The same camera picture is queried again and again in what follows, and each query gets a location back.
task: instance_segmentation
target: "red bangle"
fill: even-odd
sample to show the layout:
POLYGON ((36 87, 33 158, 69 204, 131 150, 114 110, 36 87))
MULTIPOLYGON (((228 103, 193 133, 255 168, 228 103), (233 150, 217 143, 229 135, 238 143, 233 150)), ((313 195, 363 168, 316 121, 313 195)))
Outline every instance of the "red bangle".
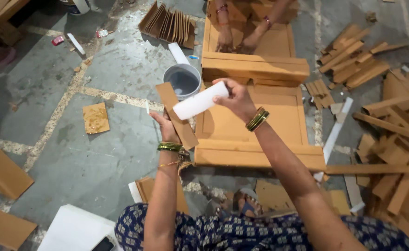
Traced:
POLYGON ((229 13, 228 5, 224 4, 224 5, 220 6, 215 12, 218 14, 218 13, 220 13, 220 11, 226 11, 227 13, 229 13))
POLYGON ((271 29, 271 27, 273 26, 273 24, 272 24, 271 21, 269 20, 269 17, 268 17, 268 16, 264 16, 263 19, 266 20, 266 22, 268 23, 268 30, 271 29))

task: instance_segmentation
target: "bracelet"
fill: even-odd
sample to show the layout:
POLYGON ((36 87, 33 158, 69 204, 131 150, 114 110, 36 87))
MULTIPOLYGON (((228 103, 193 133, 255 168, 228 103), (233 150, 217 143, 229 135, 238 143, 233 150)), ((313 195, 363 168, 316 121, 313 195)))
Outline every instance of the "bracelet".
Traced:
POLYGON ((269 112, 265 111, 265 109, 261 106, 259 109, 257 109, 256 116, 254 116, 250 122, 246 123, 246 128, 250 132, 255 131, 255 129, 265 122, 268 116, 269 112))
POLYGON ((173 165, 173 164, 178 164, 178 163, 179 163, 179 160, 177 160, 177 161, 175 161, 175 162, 168 163, 168 164, 162 164, 162 165, 159 165, 159 166, 158 166, 158 168, 160 168, 160 167, 164 167, 164 166, 170 166, 170 165, 173 165))
POLYGON ((269 20, 269 17, 268 17, 268 16, 264 16, 263 19, 266 20, 266 22, 268 23, 268 30, 271 29, 271 27, 273 26, 273 24, 272 24, 271 21, 269 20))
POLYGON ((226 4, 222 5, 222 6, 220 6, 215 12, 218 14, 218 13, 220 13, 220 11, 226 11, 227 13, 229 13, 228 4, 226 3, 226 4))
POLYGON ((161 142, 158 145, 157 150, 161 151, 161 150, 168 150, 168 151, 174 151, 174 152, 179 152, 179 150, 181 149, 183 145, 178 144, 178 143, 172 143, 172 142, 161 142))

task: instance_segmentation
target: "gray bucket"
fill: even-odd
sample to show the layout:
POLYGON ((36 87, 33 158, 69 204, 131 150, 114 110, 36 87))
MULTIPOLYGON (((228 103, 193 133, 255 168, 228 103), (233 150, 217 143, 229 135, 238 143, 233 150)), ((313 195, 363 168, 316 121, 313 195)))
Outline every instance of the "gray bucket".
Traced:
POLYGON ((179 63, 164 72, 164 82, 170 82, 178 100, 185 100, 200 91, 201 77, 190 64, 179 63))

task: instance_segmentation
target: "dirty floor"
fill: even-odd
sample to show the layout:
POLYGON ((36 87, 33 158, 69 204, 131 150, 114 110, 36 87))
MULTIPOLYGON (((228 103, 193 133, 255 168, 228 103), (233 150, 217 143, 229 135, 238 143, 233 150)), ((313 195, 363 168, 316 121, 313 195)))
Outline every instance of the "dirty floor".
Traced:
MULTIPOLYGON (((92 10, 81 16, 66 14, 59 1, 40 4, 20 28, 27 34, 15 48, 17 59, 0 69, 0 148, 35 180, 16 201, 0 195, 0 209, 38 224, 38 230, 20 250, 36 250, 59 207, 65 204, 83 208, 115 220, 134 203, 128 184, 157 169, 156 146, 160 140, 157 125, 147 116, 145 100, 151 109, 162 111, 155 85, 174 58, 167 43, 141 34, 137 25, 152 1, 92 0, 92 10), (101 39, 99 28, 114 30, 101 39), (53 46, 51 40, 71 32, 87 52, 81 58, 65 41, 53 46), (90 66, 83 60, 89 58, 90 66), (81 67, 80 72, 73 69, 81 67), (106 103, 110 131, 86 135, 82 107, 106 103), (9 102, 17 104, 12 112, 9 102)), ((378 22, 365 38, 367 44, 409 41, 409 1, 378 0, 300 0, 301 11, 291 22, 296 54, 311 69, 306 82, 320 78, 315 60, 324 48, 351 21, 363 27, 365 12, 374 11, 378 22)), ((206 2, 168 0, 168 6, 194 16, 196 40, 203 41, 206 2)), ((184 50, 201 56, 202 46, 184 50)), ((390 52, 393 66, 409 62, 409 48, 390 52)), ((200 69, 200 60, 188 59, 200 69)), ((326 84, 328 79, 322 76, 326 84)), ((347 96, 354 100, 351 111, 380 101, 380 78, 352 92, 340 88, 332 92, 336 102, 347 96)), ((323 144, 334 124, 328 109, 315 110, 306 100, 305 115, 310 144, 323 144)), ((350 163, 364 130, 351 117, 346 119, 329 163, 350 163)), ((257 178, 278 183, 269 172, 251 170, 188 168, 182 173, 183 186, 192 216, 205 210, 207 198, 201 186, 215 195, 255 187, 257 178)), ((343 189, 342 177, 332 177, 328 189, 343 189)))

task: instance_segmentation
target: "patterned fabric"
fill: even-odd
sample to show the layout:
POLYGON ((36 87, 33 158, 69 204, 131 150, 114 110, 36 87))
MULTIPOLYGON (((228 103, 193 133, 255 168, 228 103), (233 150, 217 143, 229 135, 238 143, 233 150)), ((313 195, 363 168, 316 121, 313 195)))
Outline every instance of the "patterned fabric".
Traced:
MULTIPOLYGON (((115 234, 126 251, 142 250, 147 204, 128 206, 119 216, 115 234)), ((409 250, 409 238, 395 226, 369 217, 341 216, 353 235, 369 250, 409 250)), ((175 250, 313 250, 303 222, 297 214, 254 219, 232 215, 191 216, 177 212, 175 250)))

